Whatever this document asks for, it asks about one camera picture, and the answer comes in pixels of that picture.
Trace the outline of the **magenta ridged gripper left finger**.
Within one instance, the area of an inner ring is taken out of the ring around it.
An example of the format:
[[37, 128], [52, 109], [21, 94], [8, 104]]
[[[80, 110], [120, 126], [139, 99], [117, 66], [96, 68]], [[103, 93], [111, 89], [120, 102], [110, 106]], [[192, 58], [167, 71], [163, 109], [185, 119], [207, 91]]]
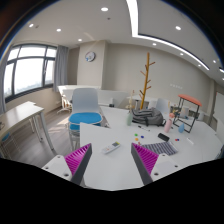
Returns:
[[92, 145], [87, 144], [65, 156], [65, 161], [72, 173], [71, 181], [79, 185], [92, 155]]

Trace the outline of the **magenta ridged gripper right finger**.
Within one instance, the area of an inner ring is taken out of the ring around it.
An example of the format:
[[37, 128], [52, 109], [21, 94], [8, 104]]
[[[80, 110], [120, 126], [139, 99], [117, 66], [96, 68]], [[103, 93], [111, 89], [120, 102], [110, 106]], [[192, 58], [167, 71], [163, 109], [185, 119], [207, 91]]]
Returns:
[[131, 144], [131, 154], [139, 171], [144, 185], [153, 182], [151, 172], [158, 160], [159, 155], [135, 143]]

